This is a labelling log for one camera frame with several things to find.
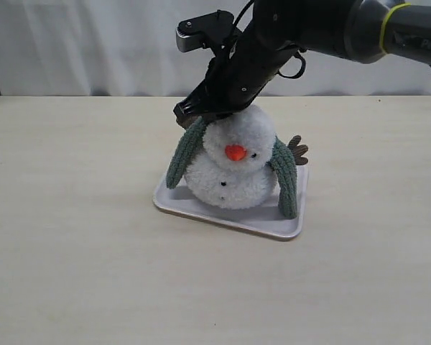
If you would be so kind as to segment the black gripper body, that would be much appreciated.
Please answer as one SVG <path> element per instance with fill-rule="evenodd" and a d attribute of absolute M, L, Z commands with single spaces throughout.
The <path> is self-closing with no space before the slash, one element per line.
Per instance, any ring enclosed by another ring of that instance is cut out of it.
<path fill-rule="evenodd" d="M 245 109 L 262 89 L 262 45 L 250 24 L 227 38 L 198 86 L 198 115 L 225 115 Z"/>

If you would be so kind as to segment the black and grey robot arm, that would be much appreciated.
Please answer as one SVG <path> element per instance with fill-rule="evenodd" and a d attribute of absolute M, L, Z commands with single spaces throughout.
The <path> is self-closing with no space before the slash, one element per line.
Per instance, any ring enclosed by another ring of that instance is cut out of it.
<path fill-rule="evenodd" d="M 204 79 L 174 107 L 177 123 L 226 118 L 249 106 L 292 58 L 313 51 L 357 63 L 397 55 L 431 67 L 431 6 L 405 1 L 250 1 L 252 17 L 218 10 L 181 21 L 181 52 L 210 49 Z"/>

